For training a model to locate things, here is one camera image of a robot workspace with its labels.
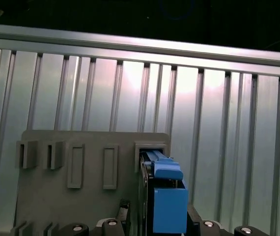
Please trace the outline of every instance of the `blue block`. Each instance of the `blue block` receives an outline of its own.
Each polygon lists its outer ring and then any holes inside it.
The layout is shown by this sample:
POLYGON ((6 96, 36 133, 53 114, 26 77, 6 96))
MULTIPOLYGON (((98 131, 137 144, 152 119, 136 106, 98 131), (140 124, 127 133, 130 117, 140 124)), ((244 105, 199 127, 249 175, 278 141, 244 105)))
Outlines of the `blue block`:
POLYGON ((154 188, 153 232, 186 233, 187 204, 186 188, 154 188))
POLYGON ((172 180, 183 179, 183 173, 180 170, 179 163, 156 150, 147 151, 146 153, 152 163, 154 178, 172 180))
POLYGON ((155 161, 154 162, 154 178, 182 180, 183 173, 177 162, 155 161))

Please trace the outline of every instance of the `black mechanism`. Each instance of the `black mechanism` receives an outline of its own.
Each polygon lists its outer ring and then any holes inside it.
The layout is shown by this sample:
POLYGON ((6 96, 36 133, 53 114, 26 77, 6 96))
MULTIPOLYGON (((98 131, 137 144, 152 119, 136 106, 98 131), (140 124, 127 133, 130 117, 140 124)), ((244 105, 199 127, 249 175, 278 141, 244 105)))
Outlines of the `black mechanism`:
MULTIPOLYGON (((153 222, 153 187, 162 186, 163 183, 154 179, 151 174, 151 170, 143 169, 143 161, 141 162, 141 175, 143 177, 143 183, 140 182, 140 197, 142 199, 141 205, 145 202, 146 211, 144 214, 139 215, 139 221, 141 225, 138 228, 142 228, 138 231, 139 236, 179 236, 178 234, 156 234, 152 230, 153 222)), ((169 180, 164 184, 173 184, 169 180)), ((93 230, 89 231, 89 228, 85 224, 73 223, 69 224, 59 230, 58 236, 129 236, 130 233, 130 202, 128 200, 121 200, 119 204, 119 210, 115 219, 105 220, 101 227, 96 226, 93 230)), ((227 232, 218 223, 211 220, 202 220, 193 205, 187 207, 187 231, 185 236, 268 236, 266 233, 260 231, 251 226, 239 226, 235 228, 234 234, 227 232)))

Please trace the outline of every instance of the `corrugated metal wall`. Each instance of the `corrugated metal wall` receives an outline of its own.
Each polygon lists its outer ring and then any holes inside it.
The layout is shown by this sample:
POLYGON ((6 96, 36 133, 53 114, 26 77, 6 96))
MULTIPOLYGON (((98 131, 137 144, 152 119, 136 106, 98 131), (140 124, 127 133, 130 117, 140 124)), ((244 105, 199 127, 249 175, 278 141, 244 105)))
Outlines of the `corrugated metal wall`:
POLYGON ((0 50, 0 232, 26 129, 165 132, 201 217, 280 235, 280 77, 0 50))

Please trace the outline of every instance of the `aluminum rail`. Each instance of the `aluminum rail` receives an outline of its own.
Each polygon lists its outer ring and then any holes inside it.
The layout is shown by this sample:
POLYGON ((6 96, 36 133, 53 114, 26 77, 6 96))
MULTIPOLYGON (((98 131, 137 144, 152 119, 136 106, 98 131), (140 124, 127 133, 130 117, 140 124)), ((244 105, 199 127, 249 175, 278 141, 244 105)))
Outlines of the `aluminum rail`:
POLYGON ((280 66, 280 53, 194 43, 0 25, 0 39, 280 66))

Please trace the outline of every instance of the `silver bolt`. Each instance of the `silver bolt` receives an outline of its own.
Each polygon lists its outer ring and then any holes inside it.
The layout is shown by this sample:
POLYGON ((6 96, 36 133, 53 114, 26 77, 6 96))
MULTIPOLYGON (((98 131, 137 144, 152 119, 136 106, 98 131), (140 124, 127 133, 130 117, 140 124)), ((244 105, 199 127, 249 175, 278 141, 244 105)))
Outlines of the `silver bolt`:
POLYGON ((252 233, 251 229, 248 229, 248 228, 242 228, 241 231, 243 231, 244 233, 247 233, 247 234, 252 233))
POLYGON ((204 224, 208 227, 213 227, 214 226, 214 224, 210 221, 206 221, 206 222, 204 222, 204 224))
POLYGON ((74 228, 73 228, 73 231, 80 231, 82 229, 82 227, 80 225, 76 225, 74 228))
POLYGON ((110 222, 109 222, 109 225, 111 225, 111 226, 116 225, 116 224, 117 224, 116 221, 110 221, 110 222))

